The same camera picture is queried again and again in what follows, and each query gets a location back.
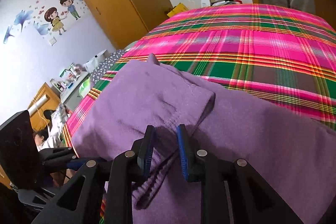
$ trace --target bed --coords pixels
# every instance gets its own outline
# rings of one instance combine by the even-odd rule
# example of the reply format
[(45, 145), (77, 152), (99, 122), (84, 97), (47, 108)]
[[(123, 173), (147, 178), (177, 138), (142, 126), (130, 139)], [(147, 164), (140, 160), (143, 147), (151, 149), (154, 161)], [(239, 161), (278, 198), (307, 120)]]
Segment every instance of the bed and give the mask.
[(139, 40), (96, 83), (63, 127), (66, 145), (73, 146), (72, 137), (118, 71), (150, 53), (181, 71), (335, 129), (335, 35), (319, 17), (271, 5), (182, 12)]

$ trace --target paper roll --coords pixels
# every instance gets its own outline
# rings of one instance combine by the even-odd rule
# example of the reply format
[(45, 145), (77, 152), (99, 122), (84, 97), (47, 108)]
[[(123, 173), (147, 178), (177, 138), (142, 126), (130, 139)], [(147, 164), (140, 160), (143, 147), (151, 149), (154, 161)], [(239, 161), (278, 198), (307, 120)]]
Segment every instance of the paper roll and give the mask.
[(46, 101), (48, 101), (48, 97), (45, 94), (28, 109), (29, 116), (31, 117)]

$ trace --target purple towel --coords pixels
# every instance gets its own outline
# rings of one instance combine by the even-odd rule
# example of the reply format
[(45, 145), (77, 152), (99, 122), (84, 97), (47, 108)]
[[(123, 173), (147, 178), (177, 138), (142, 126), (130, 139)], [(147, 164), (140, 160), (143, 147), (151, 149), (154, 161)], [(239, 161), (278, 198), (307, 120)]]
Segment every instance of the purple towel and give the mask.
[(174, 131), (181, 123), (220, 159), (248, 160), (306, 224), (317, 223), (336, 195), (332, 129), (160, 64), (154, 55), (118, 72), (72, 143), (81, 157), (113, 159), (154, 125), (151, 176), (133, 191), (134, 223), (198, 224), (200, 185), (187, 184), (179, 166)]

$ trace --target wardrobe door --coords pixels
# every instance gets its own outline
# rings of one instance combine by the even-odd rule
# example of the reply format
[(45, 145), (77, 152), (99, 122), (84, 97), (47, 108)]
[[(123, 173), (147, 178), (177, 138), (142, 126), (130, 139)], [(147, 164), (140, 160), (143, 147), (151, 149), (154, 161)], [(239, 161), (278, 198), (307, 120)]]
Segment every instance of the wardrobe door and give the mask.
[(115, 48), (141, 39), (147, 29), (130, 0), (85, 0)]

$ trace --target cartoon boy sticker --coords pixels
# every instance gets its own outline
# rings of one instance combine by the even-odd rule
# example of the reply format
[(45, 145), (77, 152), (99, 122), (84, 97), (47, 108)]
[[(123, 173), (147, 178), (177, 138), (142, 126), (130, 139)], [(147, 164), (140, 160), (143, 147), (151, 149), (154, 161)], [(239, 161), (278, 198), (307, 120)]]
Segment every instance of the cartoon boy sticker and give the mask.
[(73, 5), (74, 0), (60, 0), (59, 2), (62, 6), (68, 7), (68, 12), (70, 12), (76, 20), (80, 18), (76, 11), (76, 7)]
[(57, 9), (55, 7), (49, 8), (44, 14), (44, 19), (47, 22), (51, 22), (51, 25), (53, 26), (52, 31), (53, 32), (59, 31), (59, 35), (62, 35), (61, 29), (63, 29), (63, 31), (66, 32), (66, 30), (64, 30), (64, 24), (61, 22), (61, 20), (65, 18), (59, 18)]

